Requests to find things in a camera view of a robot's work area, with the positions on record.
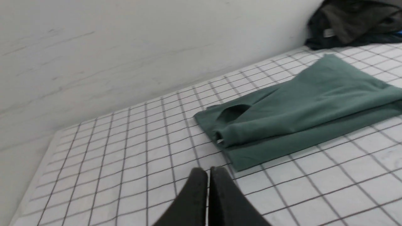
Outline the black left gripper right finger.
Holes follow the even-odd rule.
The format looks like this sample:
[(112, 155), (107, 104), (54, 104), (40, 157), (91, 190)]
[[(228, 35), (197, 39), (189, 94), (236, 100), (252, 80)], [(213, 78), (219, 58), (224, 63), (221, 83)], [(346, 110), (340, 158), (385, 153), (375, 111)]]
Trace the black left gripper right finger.
[(246, 199), (224, 167), (211, 167), (209, 226), (270, 226)]

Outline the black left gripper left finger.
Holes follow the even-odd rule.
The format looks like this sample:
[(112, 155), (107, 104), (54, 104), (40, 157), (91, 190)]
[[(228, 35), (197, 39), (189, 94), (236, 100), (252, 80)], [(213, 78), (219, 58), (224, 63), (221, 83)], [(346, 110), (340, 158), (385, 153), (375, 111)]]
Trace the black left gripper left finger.
[(205, 226), (207, 185), (207, 173), (193, 168), (181, 192), (154, 225)]

